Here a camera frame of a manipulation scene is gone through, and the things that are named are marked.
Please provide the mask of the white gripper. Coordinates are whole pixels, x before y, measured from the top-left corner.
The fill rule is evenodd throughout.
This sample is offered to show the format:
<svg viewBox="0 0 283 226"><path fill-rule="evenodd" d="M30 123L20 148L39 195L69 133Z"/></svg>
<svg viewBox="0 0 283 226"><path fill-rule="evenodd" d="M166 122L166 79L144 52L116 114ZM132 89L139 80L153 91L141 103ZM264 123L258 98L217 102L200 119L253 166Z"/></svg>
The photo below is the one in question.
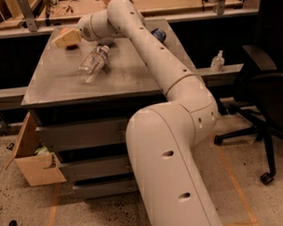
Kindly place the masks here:
<svg viewBox="0 0 283 226"><path fill-rule="evenodd" d="M92 15L88 14L78 21L79 31L71 29L67 33L59 34L54 40L53 44L57 48L73 47L81 42L81 36L87 41L97 41L98 36L95 34L92 27Z"/></svg>

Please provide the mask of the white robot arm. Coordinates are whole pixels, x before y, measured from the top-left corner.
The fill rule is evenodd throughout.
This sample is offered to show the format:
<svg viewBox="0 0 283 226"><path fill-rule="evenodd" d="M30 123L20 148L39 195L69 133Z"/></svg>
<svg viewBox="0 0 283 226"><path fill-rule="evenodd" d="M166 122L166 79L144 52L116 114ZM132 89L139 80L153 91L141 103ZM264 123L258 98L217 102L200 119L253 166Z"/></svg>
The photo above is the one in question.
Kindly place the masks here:
<svg viewBox="0 0 283 226"><path fill-rule="evenodd" d="M106 9L82 17L78 28L87 41L128 38L166 98L136 112L126 133L152 226L223 226L191 152L210 134L218 113L202 78L146 29L129 0L111 0Z"/></svg>

